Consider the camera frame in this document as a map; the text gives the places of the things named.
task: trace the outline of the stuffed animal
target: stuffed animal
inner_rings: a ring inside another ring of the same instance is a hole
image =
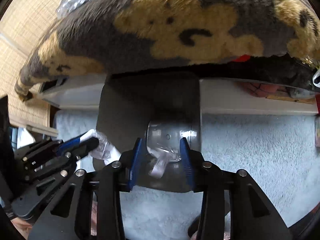
[[[319,28],[303,0],[90,0],[47,31],[15,90],[25,101],[34,84],[59,77],[221,64],[243,55],[320,59]]]

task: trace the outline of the fur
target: fur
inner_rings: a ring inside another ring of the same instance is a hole
[[[21,100],[58,77],[134,72],[241,55],[320,59],[320,21],[303,0],[91,0],[56,22],[23,66]]]

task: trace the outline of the white fluffy rug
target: white fluffy rug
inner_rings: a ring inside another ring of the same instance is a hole
[[[59,138],[95,128],[97,112],[59,111]],[[204,115],[202,153],[221,169],[246,169],[290,226],[320,202],[320,157],[314,147],[314,117]],[[89,163],[82,167],[92,166]],[[121,194],[126,237],[130,240],[188,239],[202,194],[134,187]]]

